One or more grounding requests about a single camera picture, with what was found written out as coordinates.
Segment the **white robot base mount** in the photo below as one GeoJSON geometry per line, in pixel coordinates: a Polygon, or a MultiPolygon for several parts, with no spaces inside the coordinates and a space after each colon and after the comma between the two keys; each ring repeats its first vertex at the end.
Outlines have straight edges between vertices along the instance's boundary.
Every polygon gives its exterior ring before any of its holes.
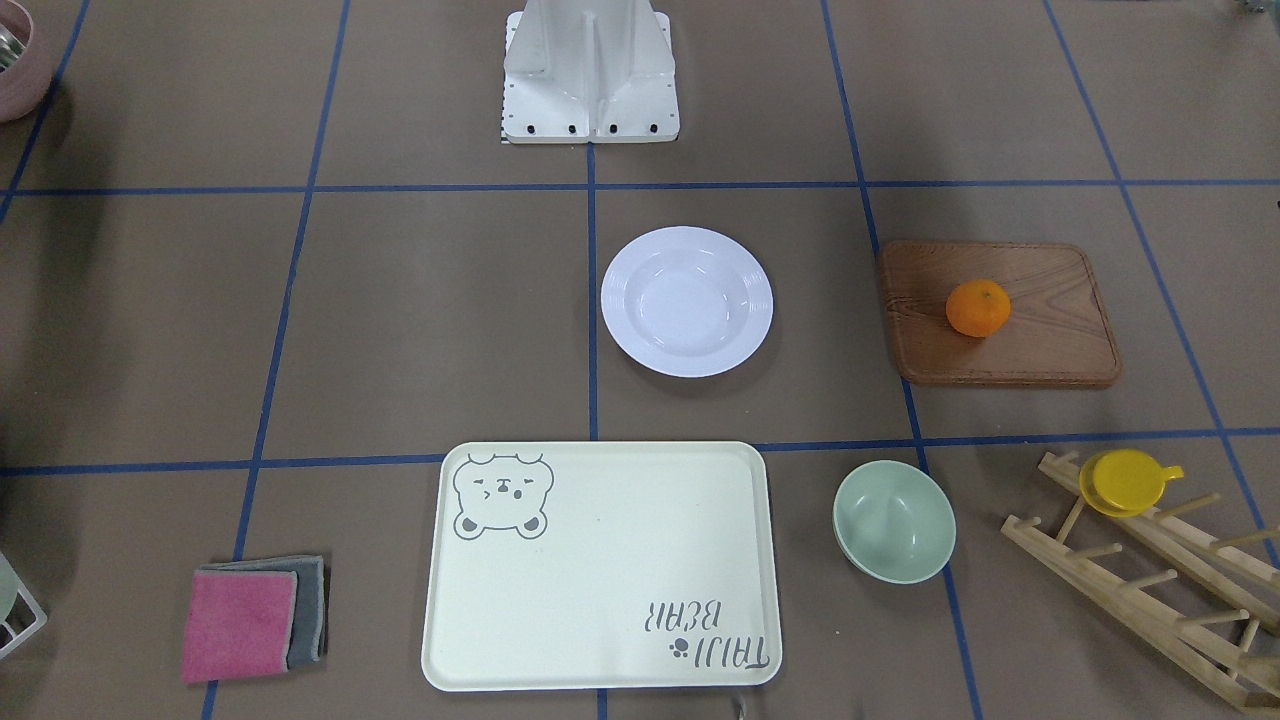
{"type": "Polygon", "coordinates": [[[671,20],[649,1],[527,1],[506,18],[507,143],[667,143],[681,115],[671,20]]]}

